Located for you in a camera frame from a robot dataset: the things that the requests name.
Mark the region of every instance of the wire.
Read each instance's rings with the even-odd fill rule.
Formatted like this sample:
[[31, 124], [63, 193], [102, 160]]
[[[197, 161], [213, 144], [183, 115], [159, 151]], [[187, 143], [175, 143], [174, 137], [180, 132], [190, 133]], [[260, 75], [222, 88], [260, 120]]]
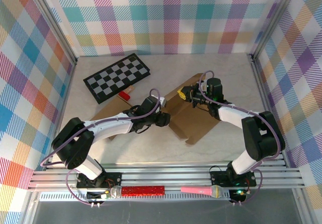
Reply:
[[95, 199], [95, 198], [97, 198], [97, 197], [100, 197], [101, 195], [106, 194], [106, 191], [101, 192], [101, 193], [99, 193], [99, 194], [97, 194], [97, 195], [91, 196], [91, 199]]
[[246, 180], [246, 182], [247, 182], [247, 192], [248, 191], [250, 191], [250, 181], [247, 179], [247, 178], [245, 178], [245, 180]]
[[148, 113], [142, 115], [142, 116], [136, 116], [136, 117], [120, 117], [120, 118], [106, 118], [106, 119], [102, 119], [100, 121], [97, 121], [95, 123], [92, 123], [84, 128], [82, 128], [81, 130], [77, 131], [73, 136], [71, 136], [66, 142], [64, 142], [61, 146], [59, 146], [58, 148], [56, 148], [53, 152], [51, 152], [48, 156], [46, 156], [42, 162], [40, 163], [40, 166], [42, 167], [47, 167], [47, 166], [52, 166], [52, 165], [57, 165], [57, 164], [63, 164], [62, 161], [59, 162], [54, 162], [54, 163], [45, 163], [47, 160], [49, 160], [50, 157], [52, 157], [54, 154], [56, 154], [57, 152], [59, 152], [61, 149], [63, 149], [67, 144], [69, 144], [75, 137], [79, 136], [82, 132], [84, 132], [85, 130], [94, 127], [98, 124], [101, 124], [103, 122], [110, 122], [110, 121], [119, 121], [119, 120], [135, 120], [135, 119], [140, 119], [140, 118], [144, 118], [147, 117], [149, 115], [151, 115], [152, 113], [154, 113], [157, 108], [159, 107], [160, 104], [160, 92], [153, 88], [150, 90], [149, 95], [151, 96], [152, 91], [156, 91], [157, 93], [157, 103], [154, 106], [154, 108], [149, 111]]
[[[119, 120], [134, 120], [134, 119], [140, 119], [140, 118], [144, 118], [144, 117], [147, 117], [147, 116], [149, 116], [149, 115], [151, 115], [152, 113], [154, 113], [155, 111], [156, 111], [156, 109], [159, 107], [159, 105], [160, 105], [160, 92], [158, 91], [158, 89], [155, 89], [155, 88], [153, 88], [153, 89], [151, 89], [150, 90], [150, 92], [149, 92], [149, 95], [151, 96], [151, 93], [152, 93], [152, 91], [156, 91], [156, 93], [157, 93], [157, 103], [156, 103], [156, 105], [154, 106], [154, 108], [150, 111], [150, 112], [148, 112], [148, 113], [146, 113], [146, 114], [144, 114], [144, 115], [142, 115], [142, 116], [136, 116], [136, 117], [120, 117], [120, 118], [106, 118], [106, 119], [102, 119], [102, 120], [100, 120], [100, 121], [97, 121], [97, 122], [95, 122], [95, 123], [93, 123], [93, 124], [90, 124], [89, 126], [86, 126], [86, 127], [84, 127], [84, 128], [82, 128], [82, 129], [80, 129], [79, 131], [77, 131], [73, 136], [71, 136], [67, 141], [65, 141], [61, 146], [59, 146], [58, 148], [56, 148], [53, 152], [51, 152], [48, 156], [46, 156], [43, 160], [42, 160], [42, 162], [40, 163], [40, 166], [42, 166], [42, 167], [46, 167], [46, 166], [52, 166], [52, 165], [57, 165], [57, 164], [63, 164], [63, 162], [62, 161], [60, 161], [60, 162], [54, 162], [54, 163], [45, 163], [47, 160], [49, 160], [49, 158], [50, 157], [52, 157], [54, 154], [56, 154], [58, 151], [60, 151], [62, 148], [64, 148], [67, 144], [69, 144], [75, 137], [77, 137], [77, 136], [79, 136], [82, 132], [84, 132], [85, 130], [87, 130], [87, 129], [89, 129], [89, 128], [91, 128], [91, 127], [93, 127], [93, 126], [96, 126], [96, 125], [98, 125], [98, 124], [101, 124], [101, 123], [103, 123], [103, 122], [109, 122], [109, 121], [119, 121]], [[73, 171], [73, 170], [70, 170], [68, 173], [67, 173], [67, 175], [66, 175], [66, 187], [67, 187], [67, 189], [68, 189], [68, 191], [71, 193], [71, 195], [76, 199], [76, 200], [78, 200], [79, 202], [81, 202], [81, 203], [83, 203], [83, 204], [85, 204], [85, 205], [89, 205], [89, 206], [92, 206], [90, 203], [88, 203], [87, 201], [84, 201], [84, 200], [82, 200], [82, 199], [80, 199], [80, 198], [78, 198], [73, 192], [72, 192], [72, 190], [70, 189], [70, 187], [69, 187], [69, 185], [68, 185], [68, 177], [69, 177], [69, 175], [71, 174], [71, 172]]]
[[70, 189], [70, 187], [69, 187], [69, 185], [68, 185], [68, 177], [69, 177], [69, 175], [71, 174], [71, 172], [72, 171], [74, 171], [74, 170], [70, 170], [68, 173], [67, 173], [67, 175], [66, 175], [66, 187], [67, 187], [67, 189], [68, 189], [68, 191], [70, 192], [70, 194], [76, 199], [76, 200], [78, 200], [79, 202], [81, 202], [81, 203], [83, 203], [83, 204], [85, 204], [85, 205], [89, 205], [89, 206], [91, 206], [91, 204], [89, 204], [87, 201], [84, 201], [84, 200], [82, 200], [82, 199], [80, 199], [80, 198], [78, 198], [75, 194], [74, 194], [74, 192], [72, 192], [72, 190]]
[[[245, 204], [245, 203], [247, 203], [247, 202], [249, 202], [250, 200], [252, 200], [256, 195], [257, 195], [257, 193], [260, 191], [260, 189], [261, 189], [261, 187], [262, 187], [262, 184], [263, 184], [263, 173], [262, 173], [262, 171], [260, 171], [259, 169], [255, 169], [254, 170], [254, 172], [259, 172], [260, 173], [260, 175], [261, 175], [261, 180], [260, 180], [260, 183], [259, 183], [259, 185], [258, 185], [258, 188], [257, 188], [257, 190], [256, 190], [256, 192], [250, 197], [250, 198], [247, 198], [247, 199], [245, 199], [243, 202], [241, 202], [241, 203], [243, 203], [243, 204]], [[233, 199], [230, 199], [232, 202], [234, 202], [234, 203], [239, 203], [238, 201], [235, 201], [235, 200], [233, 200]]]
[[217, 104], [217, 105], [220, 105], [220, 106], [223, 106], [223, 107], [228, 107], [228, 108], [232, 108], [232, 109], [237, 109], [237, 110], [239, 110], [239, 111], [241, 111], [241, 112], [245, 112], [245, 113], [248, 113], [248, 114], [250, 114], [250, 115], [253, 115], [253, 116], [256, 116], [256, 117], [258, 117], [259, 119], [261, 119], [261, 121], [263, 122], [263, 123], [265, 123], [265, 125], [268, 127], [268, 129], [272, 132], [272, 134], [273, 134], [273, 136], [274, 136], [274, 138], [275, 138], [275, 141], [276, 141], [276, 144], [277, 144], [277, 151], [276, 151], [276, 153], [272, 156], [272, 157], [268, 157], [268, 158], [265, 158], [265, 159], [263, 159], [263, 160], [261, 160], [261, 161], [259, 161], [256, 165], [254, 165], [252, 168], [251, 168], [251, 170], [254, 170], [256, 167], [258, 167], [261, 163], [262, 163], [262, 161], [266, 161], [266, 160], [273, 160], [273, 159], [275, 159], [275, 158], [277, 158], [278, 157], [278, 155], [280, 154], [280, 151], [281, 151], [281, 143], [280, 143], [280, 140], [278, 139], [278, 136], [277, 136], [277, 134], [276, 134], [276, 132], [274, 131], [274, 129], [273, 129], [273, 127], [263, 118], [263, 117], [261, 117], [260, 115], [258, 115], [257, 113], [255, 113], [255, 112], [252, 112], [252, 111], [247, 111], [247, 110], [245, 110], [245, 109], [243, 109], [243, 108], [241, 108], [241, 107], [236, 107], [236, 106], [232, 106], [232, 105], [229, 105], [229, 104], [225, 104], [225, 103], [221, 103], [221, 102], [216, 102], [216, 101], [214, 101], [214, 100], [211, 100], [209, 97], [207, 97], [205, 94], [204, 94], [204, 92], [202, 91], [202, 89], [201, 89], [201, 81], [202, 81], [202, 79], [203, 79], [203, 77], [207, 74], [207, 73], [212, 73], [212, 77], [214, 77], [215, 76], [215, 73], [212, 71], [212, 70], [208, 70], [208, 71], [206, 71], [204, 74], [202, 74], [201, 75], [201, 77], [200, 77], [200, 79], [199, 79], [199, 90], [200, 90], [200, 93], [202, 94], [202, 96], [206, 99], [206, 100], [208, 100], [209, 102], [212, 102], [212, 103], [215, 103], [215, 104]]
[[220, 170], [220, 171], [222, 171], [222, 170], [221, 170], [221, 168], [220, 168], [218, 165], [213, 165], [213, 166], [211, 166], [211, 167], [210, 167], [210, 169], [209, 169], [209, 173], [210, 173], [210, 170], [211, 170], [213, 167], [218, 167], [218, 168], [219, 168], [219, 170]]
[[105, 182], [107, 182], [109, 184], [109, 188], [111, 189], [111, 183], [109, 180], [106, 180]]
[[198, 107], [198, 106], [197, 106], [197, 108], [198, 108], [198, 109], [200, 109], [200, 110], [203, 110], [203, 111], [208, 112], [206, 109], [203, 109], [203, 108], [201, 108], [201, 107]]
[[148, 126], [146, 129], [142, 130], [141, 132], [136, 132], [137, 134], [143, 133], [145, 131], [147, 131], [150, 128], [150, 126]]
[[139, 106], [140, 105], [135, 105], [135, 106], [131, 107], [130, 110], [134, 110], [134, 109], [138, 108]]
[[112, 179], [107, 179], [107, 181], [111, 181], [111, 182], [113, 182], [113, 185], [115, 185], [114, 180], [112, 180]]

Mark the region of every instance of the red block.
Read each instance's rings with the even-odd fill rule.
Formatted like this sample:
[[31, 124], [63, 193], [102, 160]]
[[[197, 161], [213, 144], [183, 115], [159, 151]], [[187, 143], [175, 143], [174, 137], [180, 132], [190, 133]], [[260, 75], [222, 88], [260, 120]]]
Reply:
[[122, 196], [156, 196], [165, 195], [164, 186], [125, 186]]
[[120, 93], [119, 93], [119, 96], [121, 97], [121, 98], [123, 98], [125, 101], [128, 101], [128, 100], [130, 100], [130, 96], [128, 95], [128, 94], [126, 94], [124, 91], [121, 91]]

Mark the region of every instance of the cardboard box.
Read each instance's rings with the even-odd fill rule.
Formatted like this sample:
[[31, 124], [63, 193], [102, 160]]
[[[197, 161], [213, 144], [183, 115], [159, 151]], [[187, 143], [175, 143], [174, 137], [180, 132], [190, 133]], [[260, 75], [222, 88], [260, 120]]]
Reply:
[[98, 120], [107, 117], [113, 117], [124, 110], [130, 109], [132, 106], [117, 95], [112, 101], [110, 101], [101, 111], [98, 112], [91, 120]]
[[166, 107], [162, 111], [171, 115], [169, 127], [181, 139], [187, 139], [187, 144], [195, 144], [207, 134], [219, 121], [210, 116], [207, 111], [192, 108], [192, 104], [185, 102], [178, 95], [178, 89], [191, 86], [199, 81], [202, 73], [196, 74], [165, 96]]

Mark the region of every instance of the black and white checkered board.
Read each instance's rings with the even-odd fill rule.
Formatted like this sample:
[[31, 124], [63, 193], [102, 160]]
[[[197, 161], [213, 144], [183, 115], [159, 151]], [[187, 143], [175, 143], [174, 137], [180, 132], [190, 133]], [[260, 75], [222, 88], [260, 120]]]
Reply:
[[148, 75], [150, 69], [136, 54], [131, 54], [87, 77], [84, 82], [100, 104]]

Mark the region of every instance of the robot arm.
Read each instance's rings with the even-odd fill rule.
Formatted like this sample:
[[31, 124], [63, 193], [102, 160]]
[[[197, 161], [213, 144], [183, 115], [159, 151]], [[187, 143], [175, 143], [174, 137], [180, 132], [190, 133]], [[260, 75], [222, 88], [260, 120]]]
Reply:
[[[203, 81], [201, 89], [208, 98], [234, 106], [224, 99], [220, 79], [210, 78]], [[227, 166], [226, 173], [232, 182], [238, 179], [240, 175], [260, 165], [262, 159], [277, 152], [277, 143], [272, 132], [258, 117], [241, 112], [238, 109], [209, 102], [201, 94], [199, 84], [183, 87], [178, 90], [178, 93], [183, 100], [191, 102], [193, 107], [196, 107], [197, 104], [207, 105], [211, 116], [217, 120], [229, 122], [243, 130], [246, 150]], [[281, 150], [284, 150], [285, 142], [273, 114], [268, 111], [258, 114], [273, 127], [280, 140]]]
[[144, 127], [149, 128], [152, 124], [159, 127], [168, 125], [170, 115], [159, 110], [161, 106], [165, 105], [164, 98], [160, 98], [160, 106], [154, 113], [143, 118], [137, 118], [152, 111], [156, 104], [157, 98], [149, 96], [141, 105], [134, 106], [113, 117], [85, 122], [77, 117], [73, 118], [54, 139], [52, 147], [54, 150], [57, 149], [80, 129], [87, 128], [58, 151], [57, 155], [67, 169], [76, 169], [92, 180], [93, 185], [99, 186], [102, 181], [105, 181], [106, 173], [100, 164], [88, 155], [92, 144], [100, 139], [117, 134], [138, 132]]

